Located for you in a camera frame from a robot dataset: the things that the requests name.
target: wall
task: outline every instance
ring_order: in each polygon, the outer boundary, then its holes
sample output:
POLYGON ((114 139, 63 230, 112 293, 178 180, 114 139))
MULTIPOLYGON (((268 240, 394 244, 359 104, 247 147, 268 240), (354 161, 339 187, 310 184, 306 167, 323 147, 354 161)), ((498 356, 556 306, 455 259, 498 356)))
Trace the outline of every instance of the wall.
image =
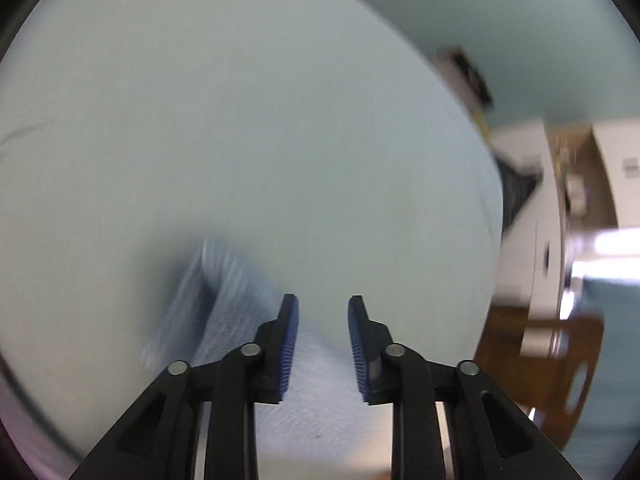
POLYGON ((423 53, 462 44, 492 126, 640 114, 640 44, 610 0, 365 0, 423 53))

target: wooden chair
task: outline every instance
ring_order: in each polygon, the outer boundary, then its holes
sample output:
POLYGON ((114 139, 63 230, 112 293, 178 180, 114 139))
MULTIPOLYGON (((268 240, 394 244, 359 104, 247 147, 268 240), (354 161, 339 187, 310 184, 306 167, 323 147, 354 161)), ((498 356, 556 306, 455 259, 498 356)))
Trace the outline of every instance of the wooden chair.
POLYGON ((563 449, 587 399, 603 333, 604 322, 598 317, 528 319, 526 308, 492 306, 475 361, 514 402, 545 413, 540 429, 558 449, 563 449), (521 355, 526 329, 562 333, 568 338, 566 353, 521 355), (578 401, 569 406, 574 377, 581 368, 586 368, 586 377, 578 401))

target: blue cloth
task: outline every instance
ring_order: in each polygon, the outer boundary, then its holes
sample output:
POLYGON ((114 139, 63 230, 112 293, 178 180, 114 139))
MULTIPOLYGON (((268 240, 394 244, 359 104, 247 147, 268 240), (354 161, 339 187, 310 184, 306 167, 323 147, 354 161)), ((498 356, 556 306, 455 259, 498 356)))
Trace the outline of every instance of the blue cloth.
POLYGON ((605 329, 582 415, 564 456, 585 480, 609 480, 640 440, 640 284, 585 280, 574 313, 605 329))
MULTIPOLYGON (((143 363, 159 373, 175 360, 193 366, 217 361, 252 341, 260 324, 276 317, 282 297, 224 243, 206 240, 145 346, 143 363)), ((258 451, 340 463, 363 440, 371 419, 351 356, 329 348, 301 324, 284 402, 256 406, 258 451)))

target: silver screw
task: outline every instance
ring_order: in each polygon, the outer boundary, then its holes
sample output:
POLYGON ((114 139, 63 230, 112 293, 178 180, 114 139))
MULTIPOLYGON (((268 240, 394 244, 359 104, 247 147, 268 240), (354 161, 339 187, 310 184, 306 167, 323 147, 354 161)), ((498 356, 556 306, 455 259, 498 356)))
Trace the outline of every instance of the silver screw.
POLYGON ((246 345, 242 346, 242 348, 240 349, 240 352, 242 353, 242 355, 246 355, 247 357, 258 355, 261 351, 262 351, 262 348, 260 347, 260 345, 256 343, 247 343, 246 345))
POLYGON ((391 357, 400 357, 404 355, 406 349, 404 346, 399 345, 398 343, 392 343, 385 348, 385 352, 391 357))
POLYGON ((189 365, 184 361, 174 361, 167 370, 171 375, 182 375, 189 369, 189 365))
POLYGON ((480 368, 473 361, 464 361, 460 363, 460 371, 465 375, 477 375, 480 368))

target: round table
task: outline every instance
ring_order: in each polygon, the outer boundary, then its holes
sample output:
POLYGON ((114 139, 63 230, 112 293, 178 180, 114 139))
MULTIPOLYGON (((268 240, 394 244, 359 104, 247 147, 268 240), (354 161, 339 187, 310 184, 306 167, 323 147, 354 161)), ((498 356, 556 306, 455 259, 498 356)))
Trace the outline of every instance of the round table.
POLYGON ((478 133, 356 0, 41 0, 0 64, 0 349, 87 452, 152 376, 180 274, 225 238, 328 344, 346 302, 473 355, 501 225, 478 133))

